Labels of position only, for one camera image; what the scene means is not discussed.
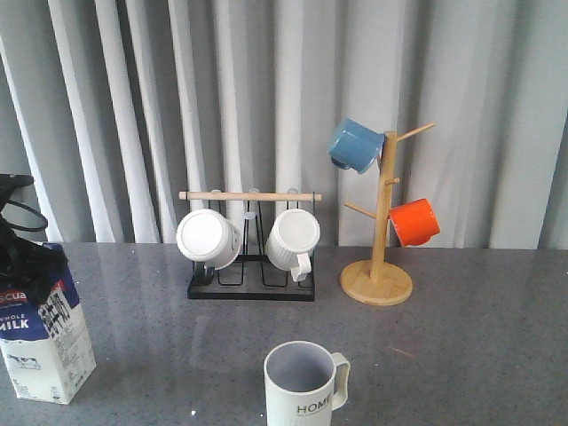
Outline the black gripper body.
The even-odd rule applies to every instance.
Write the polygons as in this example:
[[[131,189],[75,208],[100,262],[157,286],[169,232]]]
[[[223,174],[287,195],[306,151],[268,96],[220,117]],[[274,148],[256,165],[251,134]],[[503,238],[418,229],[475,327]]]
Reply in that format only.
[[[39,232],[48,226],[47,218],[38,210],[11,199],[17,189],[33,183],[34,178],[29,175],[1,174],[1,209],[11,204],[31,212],[42,222],[37,227],[26,227],[1,217],[1,289],[17,289],[30,303],[44,304],[51,293],[51,275],[67,269],[67,257],[60,248],[38,245],[15,233],[15,230]]]

